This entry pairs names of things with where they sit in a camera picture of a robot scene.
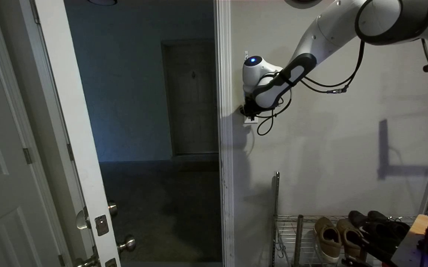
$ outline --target brown shoe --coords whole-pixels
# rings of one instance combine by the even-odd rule
[[[345,246],[345,255],[350,256],[355,261],[365,261],[365,249],[361,246],[362,234],[355,228],[348,219],[340,219],[336,224],[336,228],[340,234],[342,243]]]
[[[342,243],[339,231],[334,228],[333,222],[328,218],[321,216],[315,222],[315,234],[318,250],[322,258],[328,262],[337,262],[342,252]]]

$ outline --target door hinge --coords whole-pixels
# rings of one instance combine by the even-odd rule
[[[64,267],[65,265],[65,259],[64,259],[62,253],[59,253],[58,258],[59,258],[59,264]]]
[[[67,152],[68,152],[70,160],[74,161],[76,157],[74,157],[74,149],[71,148],[71,144],[67,144]]]
[[[32,164],[34,163],[34,157],[32,157],[31,148],[25,147],[25,148],[22,148],[22,151],[24,151],[25,161],[28,164]]]
[[[37,12],[37,6],[35,6],[35,1],[34,1],[34,0],[31,0],[31,10],[32,10],[34,22],[35,22],[37,25],[40,25],[38,12]]]

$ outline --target white wall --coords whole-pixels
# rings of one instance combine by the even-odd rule
[[[212,38],[212,1],[67,6],[99,160],[169,160],[160,41]]]
[[[310,20],[331,0],[294,9],[282,0],[232,1],[235,98],[242,104],[245,53],[285,65]],[[350,74],[358,40],[310,77],[339,81]],[[272,175],[281,172],[279,213],[346,215],[377,209],[413,216],[428,178],[428,74],[419,41],[365,47],[346,95],[318,95],[295,86],[293,105],[267,136],[235,121],[236,265],[266,265],[270,244]],[[379,121],[388,120],[389,158],[400,169],[379,176]]]

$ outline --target dark floor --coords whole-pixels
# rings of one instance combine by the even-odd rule
[[[119,207],[117,241],[136,238],[136,261],[220,262],[217,161],[101,163],[107,197]]]

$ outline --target white robotic arm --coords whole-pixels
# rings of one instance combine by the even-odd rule
[[[260,56],[245,59],[242,112],[254,117],[273,109],[290,87],[355,35],[371,44],[428,38],[428,0],[336,0],[310,23],[287,66]]]

